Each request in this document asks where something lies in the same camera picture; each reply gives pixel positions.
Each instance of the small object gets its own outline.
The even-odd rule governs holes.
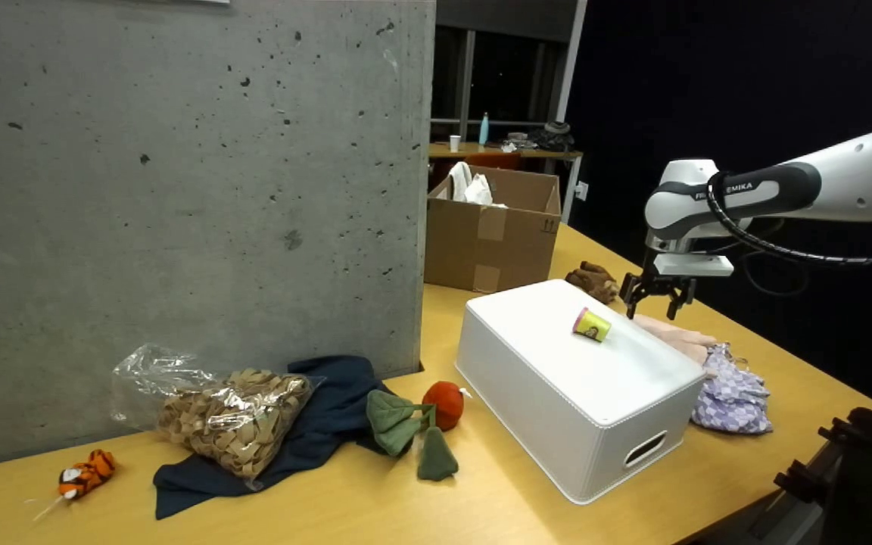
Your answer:
[[[225,386],[168,398],[159,432],[254,481],[281,450],[312,390],[315,386],[298,373],[235,369]]]
[[[66,466],[58,476],[58,501],[50,503],[33,521],[42,521],[53,510],[58,510],[61,503],[72,503],[92,491],[96,491],[101,485],[107,485],[116,476],[116,461],[108,450],[94,449],[92,459],[86,465]]]
[[[547,120],[544,130],[529,133],[529,144],[544,153],[568,153],[574,147],[574,136],[568,133],[568,124]]]
[[[463,389],[455,383],[435,383],[424,393],[424,407],[435,409],[435,428],[439,430],[455,430],[463,415]]]
[[[457,202],[495,207],[495,187],[491,187],[487,177],[472,172],[466,160],[457,160],[448,169],[448,179],[455,182],[455,200]]]
[[[565,281],[581,288],[586,293],[590,293],[593,299],[600,299],[605,307],[612,307],[617,296],[615,275],[605,268],[590,265],[590,261],[581,261],[578,270],[565,274]]]
[[[448,413],[455,415],[452,425],[457,425],[463,413],[461,389],[452,383],[435,383],[430,390],[435,390],[439,398],[435,404],[448,401],[446,409],[452,409]],[[446,436],[435,425],[439,421],[435,404],[413,407],[409,401],[382,389],[368,393],[368,417],[374,428],[374,440],[386,456],[402,459],[413,440],[420,436],[424,444],[415,476],[424,481],[441,481],[461,469],[457,459],[448,450]]]
[[[706,354],[706,386],[690,413],[690,421],[722,432],[763,436],[768,421],[767,383],[742,369],[727,344],[713,344]]]
[[[441,478],[452,478],[457,469],[461,469],[461,465],[448,450],[441,430],[430,428],[424,432],[424,450],[420,450],[415,476],[424,481],[441,481]]]
[[[402,459],[415,432],[424,428],[424,421],[415,415],[415,407],[388,390],[370,390],[368,417],[370,417],[377,444],[388,459]]]
[[[508,133],[506,144],[515,147],[517,153],[520,153],[520,149],[529,149],[529,133],[520,133],[520,130],[517,130],[517,133]]]
[[[485,119],[479,120],[479,149],[487,149],[491,144],[491,115],[485,113]]]
[[[600,319],[598,312],[581,309],[581,315],[574,319],[574,334],[586,339],[602,343],[602,339],[610,339],[612,323],[605,319]]]

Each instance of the white container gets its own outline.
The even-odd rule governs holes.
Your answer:
[[[571,334],[581,309],[610,339]],[[704,368],[568,281],[466,303],[461,373],[559,493],[578,507],[671,450]]]

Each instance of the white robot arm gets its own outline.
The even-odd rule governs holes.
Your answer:
[[[872,133],[802,156],[767,169],[723,177],[713,160],[671,160],[645,202],[649,259],[641,275],[628,275],[628,315],[649,293],[668,293],[668,319],[694,299],[697,279],[727,279],[723,255],[700,251],[704,240],[759,245],[774,255],[872,265],[872,259],[827,259],[772,245],[747,233],[752,217],[872,221]]]

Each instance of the orange toy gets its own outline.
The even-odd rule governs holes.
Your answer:
[[[463,389],[455,383],[435,383],[424,393],[424,407],[435,407],[435,428],[439,430],[455,430],[463,415]]]
[[[96,449],[92,450],[89,465],[77,465],[77,466],[66,466],[58,478],[58,489],[61,489],[61,498],[69,503],[69,501],[78,501],[92,491],[96,491],[102,481],[108,481],[116,472],[116,461],[108,450]]]

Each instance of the clear plastic bag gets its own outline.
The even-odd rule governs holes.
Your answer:
[[[218,378],[191,364],[191,354],[139,344],[111,373],[116,417],[149,425],[164,440],[211,459],[243,481],[254,481],[281,450],[312,398],[312,383],[269,369],[239,369]]]
[[[168,398],[218,386],[225,383],[200,369],[195,354],[147,343],[111,368],[108,415],[129,430],[152,430]]]

